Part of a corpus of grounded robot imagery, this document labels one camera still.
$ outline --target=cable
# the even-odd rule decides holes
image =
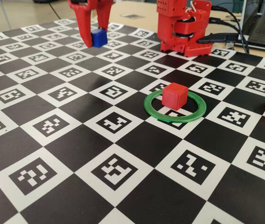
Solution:
[[[52,7],[51,3],[50,3],[50,2],[48,2],[48,3],[49,3],[49,5],[50,5],[50,7],[52,8],[52,10],[54,11],[54,13],[57,15],[58,19],[60,20],[61,17],[58,16],[58,14],[56,13],[56,11],[55,11],[54,8]]]
[[[250,53],[250,50],[249,50],[249,46],[247,44],[247,41],[245,41],[244,39],[244,35],[242,33],[242,29],[240,27],[240,24],[239,24],[239,21],[238,19],[234,16],[233,13],[231,13],[229,10],[227,10],[226,8],[224,7],[221,7],[221,6],[212,6],[211,7],[211,10],[215,10],[215,11],[222,11],[222,12],[226,12],[226,13],[229,13],[233,18],[234,20],[237,22],[237,25],[238,25],[238,28],[239,28],[239,35],[240,35],[240,40],[241,40],[241,43],[243,45],[243,48],[244,48],[244,51],[246,54],[249,54]]]

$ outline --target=red cube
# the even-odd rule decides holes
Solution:
[[[162,105],[178,110],[187,102],[188,87],[171,83],[162,91]]]

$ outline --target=green plastic ring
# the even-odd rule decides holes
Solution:
[[[162,95],[162,91],[163,90],[157,90],[155,92],[152,92],[151,94],[149,94],[144,102],[143,102],[143,106],[146,110],[146,112],[157,118],[158,120],[162,120],[162,121],[166,121],[166,122],[171,122],[171,123],[187,123],[187,122],[191,122],[194,120],[199,119],[200,117],[202,117],[207,109],[206,103],[205,101],[199,97],[197,94],[193,93],[193,92],[188,92],[188,96],[195,100],[196,103],[198,104],[198,109],[195,113],[187,115],[187,116],[182,116],[182,117],[173,117],[173,116],[169,116],[169,115],[164,115],[162,113],[157,112],[153,107],[152,107],[152,100],[159,96]]]

